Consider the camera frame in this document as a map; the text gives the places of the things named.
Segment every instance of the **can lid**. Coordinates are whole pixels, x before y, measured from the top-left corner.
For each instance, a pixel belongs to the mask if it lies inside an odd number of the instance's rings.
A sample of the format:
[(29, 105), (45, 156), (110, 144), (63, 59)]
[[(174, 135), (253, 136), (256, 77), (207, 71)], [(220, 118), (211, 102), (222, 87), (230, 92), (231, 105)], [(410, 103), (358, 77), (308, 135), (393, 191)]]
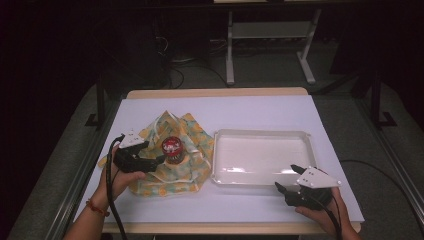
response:
[(183, 151), (183, 144), (177, 137), (168, 137), (162, 142), (162, 152), (168, 157), (175, 157)]

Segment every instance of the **background desk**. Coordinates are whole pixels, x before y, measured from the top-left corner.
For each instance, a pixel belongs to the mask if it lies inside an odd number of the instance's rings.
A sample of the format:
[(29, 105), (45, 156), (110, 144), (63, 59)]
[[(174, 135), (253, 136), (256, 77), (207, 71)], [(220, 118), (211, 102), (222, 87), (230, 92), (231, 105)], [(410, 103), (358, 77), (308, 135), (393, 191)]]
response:
[[(311, 134), (318, 167), (342, 181), (343, 197), (356, 230), (364, 219), (322, 126), (313, 100), (300, 88), (139, 91), (122, 101), (101, 156), (116, 136), (140, 131), (165, 110), (191, 113), (213, 136), (223, 128), (302, 130)], [(95, 168), (83, 200), (94, 192), (101, 169)], [(315, 234), (322, 230), (288, 207), (269, 187), (222, 187), (207, 180), (198, 193), (142, 198), (125, 191), (115, 202), (129, 233)], [(85, 207), (81, 201), (78, 213)], [(118, 232), (113, 217), (105, 232)]]

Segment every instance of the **bracelet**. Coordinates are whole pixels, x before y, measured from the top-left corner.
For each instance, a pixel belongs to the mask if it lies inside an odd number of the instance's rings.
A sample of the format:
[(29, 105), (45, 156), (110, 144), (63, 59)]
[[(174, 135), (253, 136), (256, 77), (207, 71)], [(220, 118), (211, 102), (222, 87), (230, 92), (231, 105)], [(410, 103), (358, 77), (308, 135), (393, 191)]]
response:
[(87, 205), (87, 207), (89, 207), (91, 209), (91, 211), (93, 212), (98, 212), (100, 213), (100, 215), (102, 215), (103, 217), (108, 217), (110, 212), (108, 211), (104, 211), (98, 207), (93, 206), (93, 203), (91, 202), (91, 199), (89, 198), (87, 202), (85, 202), (85, 204)]

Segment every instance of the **person's right hand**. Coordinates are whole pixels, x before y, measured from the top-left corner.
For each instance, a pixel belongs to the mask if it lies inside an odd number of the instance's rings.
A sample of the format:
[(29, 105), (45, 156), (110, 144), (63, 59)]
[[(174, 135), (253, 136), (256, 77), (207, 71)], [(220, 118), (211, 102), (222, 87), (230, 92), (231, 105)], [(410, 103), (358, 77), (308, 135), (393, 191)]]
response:
[[(331, 189), (333, 194), (333, 200), (328, 204), (327, 208), (328, 210), (332, 211), (334, 216), (337, 220), (339, 220), (338, 212), (340, 212), (340, 221), (341, 227), (342, 227), (342, 236), (345, 240), (351, 240), (351, 239), (361, 239), (359, 234), (353, 229), (350, 220), (349, 220), (349, 213), (347, 211), (347, 207), (345, 202), (343, 201), (343, 198), (340, 194), (339, 188), (335, 187)], [(317, 222), (320, 227), (328, 233), (332, 237), (336, 237), (336, 229), (333, 225), (333, 222), (331, 221), (330, 217), (324, 210), (316, 211), (311, 210), (306, 207), (296, 207), (295, 211), (297, 213), (302, 214), (303, 216), (310, 218)]]

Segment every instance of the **white tray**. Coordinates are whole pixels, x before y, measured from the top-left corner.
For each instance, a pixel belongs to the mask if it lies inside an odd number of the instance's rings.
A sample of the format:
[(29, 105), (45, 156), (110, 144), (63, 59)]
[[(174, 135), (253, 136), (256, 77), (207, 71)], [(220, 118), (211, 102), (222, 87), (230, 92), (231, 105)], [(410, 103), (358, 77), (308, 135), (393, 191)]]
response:
[(217, 184), (293, 186), (290, 165), (317, 167), (303, 131), (221, 129), (215, 134), (212, 179)]

